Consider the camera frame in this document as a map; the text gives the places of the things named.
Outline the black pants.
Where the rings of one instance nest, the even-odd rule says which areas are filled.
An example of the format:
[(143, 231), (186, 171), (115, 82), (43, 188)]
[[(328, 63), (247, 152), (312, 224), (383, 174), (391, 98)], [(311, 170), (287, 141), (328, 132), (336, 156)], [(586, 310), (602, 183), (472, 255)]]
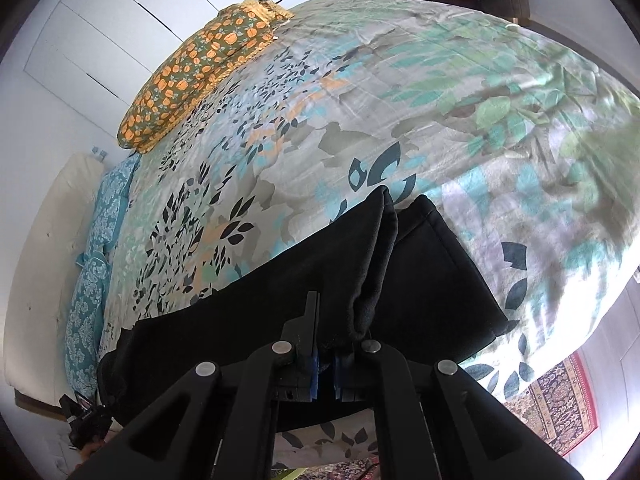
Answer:
[(128, 424), (196, 364), (228, 365), (276, 341), (320, 300), (323, 362), (374, 338), (407, 359), (461, 362), (508, 329), (475, 263), (425, 196), (396, 209), (386, 188), (247, 276), (125, 330), (99, 362), (98, 391)]

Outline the teal patterned pillow near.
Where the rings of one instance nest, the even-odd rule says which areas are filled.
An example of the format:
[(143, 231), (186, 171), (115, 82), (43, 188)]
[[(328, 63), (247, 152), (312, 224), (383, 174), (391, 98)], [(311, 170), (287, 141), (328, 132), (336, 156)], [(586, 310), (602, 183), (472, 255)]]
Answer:
[(99, 346), (111, 266), (100, 252), (81, 254), (64, 336), (64, 367), (73, 392), (94, 399), (98, 391)]

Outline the teal patterned pillow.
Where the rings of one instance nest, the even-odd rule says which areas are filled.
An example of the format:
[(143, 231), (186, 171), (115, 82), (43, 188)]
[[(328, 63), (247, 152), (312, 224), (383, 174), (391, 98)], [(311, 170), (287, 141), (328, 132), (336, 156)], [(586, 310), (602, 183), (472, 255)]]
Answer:
[(64, 367), (73, 392), (94, 399), (98, 391), (99, 346), (111, 266), (100, 252), (81, 254), (64, 336)]
[(129, 190), (141, 156), (130, 155), (101, 179), (89, 226), (85, 251), (76, 263), (81, 268), (93, 256), (106, 258), (114, 249), (129, 204)]

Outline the cream upholstered headboard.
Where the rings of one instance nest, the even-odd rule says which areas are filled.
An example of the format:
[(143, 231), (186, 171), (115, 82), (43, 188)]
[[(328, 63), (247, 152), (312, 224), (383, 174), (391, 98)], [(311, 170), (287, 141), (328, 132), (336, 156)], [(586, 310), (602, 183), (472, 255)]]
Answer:
[(11, 286), (3, 337), (6, 382), (55, 406), (68, 385), (64, 335), (104, 165), (70, 156), (54, 179), (23, 245)]

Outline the teal patterned pillow far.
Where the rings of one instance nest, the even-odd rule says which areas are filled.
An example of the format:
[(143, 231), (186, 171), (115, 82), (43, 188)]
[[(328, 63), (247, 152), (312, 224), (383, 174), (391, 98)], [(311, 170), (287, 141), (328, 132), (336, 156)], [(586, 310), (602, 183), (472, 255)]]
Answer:
[(85, 251), (76, 263), (81, 268), (93, 256), (106, 258), (114, 249), (129, 204), (129, 190), (141, 156), (130, 155), (101, 179), (89, 226)]

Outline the floral bed sheet mattress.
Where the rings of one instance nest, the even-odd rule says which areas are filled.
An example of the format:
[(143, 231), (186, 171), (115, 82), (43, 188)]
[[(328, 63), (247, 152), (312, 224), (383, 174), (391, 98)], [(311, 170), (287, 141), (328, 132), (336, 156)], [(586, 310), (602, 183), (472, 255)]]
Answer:
[(463, 360), (511, 403), (639, 259), (639, 100), (557, 42), (416, 0), (301, 4), (132, 175), (99, 344), (192, 306), (385, 186), (429, 198), (506, 315)]

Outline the white wardrobe with doors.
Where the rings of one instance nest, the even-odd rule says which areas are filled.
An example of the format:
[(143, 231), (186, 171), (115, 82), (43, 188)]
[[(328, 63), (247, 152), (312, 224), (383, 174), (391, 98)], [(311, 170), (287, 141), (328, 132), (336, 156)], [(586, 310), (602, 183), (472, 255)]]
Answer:
[(132, 101), (179, 44), (239, 1), (60, 0), (25, 70), (78, 112), (104, 120)]

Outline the orange floral folded quilt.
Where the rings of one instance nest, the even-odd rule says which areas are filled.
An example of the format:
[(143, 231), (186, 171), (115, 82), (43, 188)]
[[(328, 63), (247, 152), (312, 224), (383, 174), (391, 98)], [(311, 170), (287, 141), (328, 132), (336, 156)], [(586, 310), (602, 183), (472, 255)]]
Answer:
[(170, 133), (235, 70), (260, 55), (294, 13), (270, 0), (244, 0), (220, 10), (160, 63), (132, 100), (118, 145), (144, 154)]

